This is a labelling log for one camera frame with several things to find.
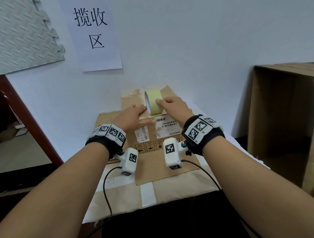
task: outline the wall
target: wall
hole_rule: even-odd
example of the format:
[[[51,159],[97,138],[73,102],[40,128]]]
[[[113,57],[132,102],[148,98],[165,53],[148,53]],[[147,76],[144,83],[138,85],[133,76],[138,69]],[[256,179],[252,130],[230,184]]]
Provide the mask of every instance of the wall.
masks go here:
[[[63,160],[122,89],[168,84],[236,137],[253,65],[314,61],[311,0],[111,0],[123,69],[82,73],[58,0],[41,1],[66,60],[7,77]]]

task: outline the tape roll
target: tape roll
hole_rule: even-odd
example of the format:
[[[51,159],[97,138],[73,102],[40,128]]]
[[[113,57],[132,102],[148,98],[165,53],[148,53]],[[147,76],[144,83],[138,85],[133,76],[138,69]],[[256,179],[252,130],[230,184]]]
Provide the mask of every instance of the tape roll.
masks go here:
[[[150,90],[150,91],[145,92],[146,106],[150,115],[162,113],[164,110],[162,107],[159,107],[157,105],[156,103],[157,98],[162,99],[162,96],[159,90]]]

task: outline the cardboard flap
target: cardboard flap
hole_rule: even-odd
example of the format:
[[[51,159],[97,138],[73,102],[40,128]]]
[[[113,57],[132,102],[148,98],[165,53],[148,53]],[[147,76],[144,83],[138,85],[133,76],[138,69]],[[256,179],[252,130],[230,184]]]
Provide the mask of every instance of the cardboard flap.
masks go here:
[[[314,77],[314,63],[285,63],[273,65],[256,65],[256,67],[279,70]]]
[[[149,91],[149,90],[160,90],[162,98],[165,98],[168,96],[176,96],[176,94],[167,85],[152,85],[152,86],[147,86],[147,87],[140,87],[137,89],[123,90],[121,92],[121,110],[128,108],[132,104],[135,104],[136,106],[144,104],[144,106],[146,106],[145,91]],[[162,113],[150,115],[148,111],[146,110],[139,116],[139,119],[142,120],[142,119],[152,118],[155,116],[160,116],[160,115],[165,115],[165,114],[167,113],[164,110]]]

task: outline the masking tape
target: masking tape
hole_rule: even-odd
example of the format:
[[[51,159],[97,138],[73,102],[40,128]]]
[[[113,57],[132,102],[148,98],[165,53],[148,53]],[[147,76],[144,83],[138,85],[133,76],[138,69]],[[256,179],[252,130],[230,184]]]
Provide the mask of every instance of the masking tape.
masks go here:
[[[162,113],[164,110],[162,107],[159,107],[157,105],[156,103],[157,98],[162,99],[162,96],[159,90],[150,90],[150,91],[145,92],[146,106],[150,115]]]

